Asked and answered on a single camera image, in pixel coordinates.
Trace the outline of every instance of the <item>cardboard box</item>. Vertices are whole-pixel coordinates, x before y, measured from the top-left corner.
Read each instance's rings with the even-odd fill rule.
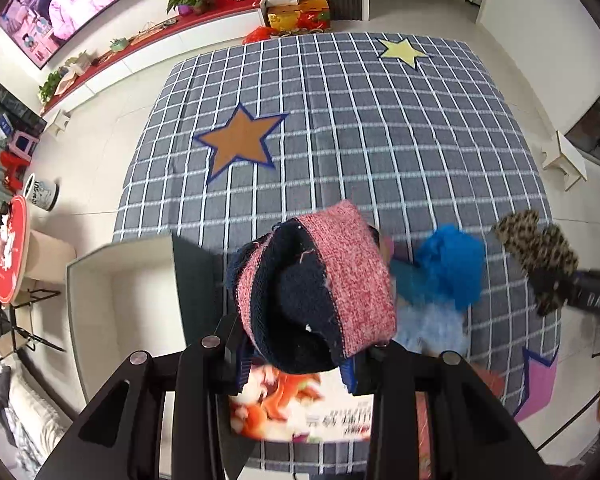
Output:
[[[183,351],[213,334],[222,317],[214,258],[173,234],[122,240],[66,269],[69,327],[78,378],[89,402],[136,350]],[[172,392],[160,439],[160,474],[171,473]]]
[[[280,32],[307,34],[331,30],[327,0],[300,0],[297,5],[269,7],[267,15],[271,28]]]

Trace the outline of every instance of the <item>plaid tablecloth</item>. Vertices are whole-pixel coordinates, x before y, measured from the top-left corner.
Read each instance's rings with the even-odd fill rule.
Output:
[[[418,68],[379,59],[378,38],[429,57]],[[238,162],[205,186],[210,150],[195,135],[224,125],[237,103],[254,117],[287,112],[267,137],[275,170]],[[469,359],[503,374],[503,403],[522,400],[527,346],[553,356],[560,315],[539,319],[520,268],[491,226],[512,210],[549,205],[519,125],[489,73],[459,41],[400,34],[317,34],[203,54],[167,79],[126,175],[114,240],[162,230],[218,255],[272,225],[343,198],[413,251],[441,224],[487,247],[480,302],[471,307]],[[251,465],[296,472],[364,468],[366,443],[263,443]]]

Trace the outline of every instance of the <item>tv frame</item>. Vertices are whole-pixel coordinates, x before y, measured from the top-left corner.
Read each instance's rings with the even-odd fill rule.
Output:
[[[2,8],[2,10],[4,10],[4,9],[6,8],[6,6],[7,6],[7,5],[10,3],[10,1],[11,1],[11,0],[7,1],[7,3],[6,3],[6,4],[4,5],[4,7]],[[27,57],[27,60],[29,60],[29,61],[30,61],[30,62],[33,64],[33,66],[35,66],[35,67],[36,67],[38,70],[42,70],[42,69],[43,69],[45,66],[47,66],[47,65],[49,64],[49,62],[51,62],[51,60],[52,60],[53,58],[55,58],[55,57],[58,55],[58,53],[59,53],[59,52],[60,52],[60,51],[61,51],[61,50],[62,50],[62,49],[63,49],[63,48],[64,48],[64,47],[65,47],[65,46],[66,46],[66,45],[67,45],[67,44],[68,44],[68,43],[69,43],[69,42],[70,42],[70,41],[71,41],[71,40],[72,40],[72,39],[73,39],[75,36],[76,36],[76,34],[78,34],[80,31],[82,31],[84,28],[86,28],[86,27],[87,27],[87,26],[88,26],[88,25],[89,25],[89,24],[90,24],[90,23],[91,23],[93,20],[95,20],[95,19],[96,19],[98,16],[100,16],[100,15],[101,15],[103,12],[106,12],[107,10],[109,10],[110,8],[112,8],[113,6],[115,6],[115,5],[116,5],[116,3],[118,3],[119,1],[121,1],[121,0],[114,0],[114,1],[113,1],[113,2],[110,4],[110,5],[108,5],[108,6],[107,6],[107,7],[105,7],[104,9],[102,9],[100,12],[98,12],[98,13],[94,14],[93,16],[91,16],[91,17],[90,17],[90,19],[89,19],[87,22],[85,22],[85,23],[84,23],[84,25],[83,25],[82,27],[80,27],[78,30],[76,30],[76,31],[75,31],[75,33],[74,33],[74,34],[73,34],[73,35],[72,35],[72,36],[71,36],[71,37],[70,37],[68,40],[66,40],[66,41],[64,42],[64,44],[60,45],[60,47],[59,47],[59,48],[58,48],[58,49],[57,49],[57,50],[56,50],[54,53],[52,53],[52,54],[51,54],[51,56],[49,56],[49,58],[48,58],[48,59],[47,59],[47,60],[46,60],[46,61],[45,61],[45,62],[44,62],[44,63],[43,63],[41,66],[38,66],[38,65],[36,64],[36,62],[35,62],[35,61],[33,61],[33,60],[32,60],[32,59],[29,57],[29,55],[26,53],[26,51],[23,49],[23,47],[22,47],[22,46],[21,46],[19,43],[17,43],[16,41],[13,41],[13,39],[11,38],[11,36],[9,36],[9,35],[7,34],[7,32],[6,32],[6,31],[5,31],[5,30],[4,30],[4,29],[3,29],[1,26],[0,26],[0,29],[1,29],[1,30],[2,30],[2,31],[5,33],[5,34],[7,34],[7,36],[9,37],[9,40],[10,40],[10,41],[11,41],[13,44],[15,44],[15,45],[16,45],[16,46],[17,46],[17,47],[18,47],[18,48],[19,48],[19,49],[22,51],[22,53],[23,53],[23,54],[24,54],[24,55]]]

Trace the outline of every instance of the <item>red round table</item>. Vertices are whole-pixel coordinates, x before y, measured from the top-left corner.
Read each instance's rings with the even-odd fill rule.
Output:
[[[9,234],[14,234],[11,249],[11,266],[6,268],[4,258],[0,255],[0,302],[11,303],[18,295],[24,278],[24,264],[29,249],[29,215],[27,202],[23,196],[16,195],[11,199],[11,214],[7,222]]]

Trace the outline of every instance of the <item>pink stool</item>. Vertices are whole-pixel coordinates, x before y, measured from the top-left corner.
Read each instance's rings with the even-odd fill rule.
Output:
[[[9,151],[14,155],[23,158],[27,162],[31,162],[31,154],[36,147],[36,144],[40,142],[40,139],[30,136],[25,132],[16,130],[13,133],[13,139],[9,143]]]

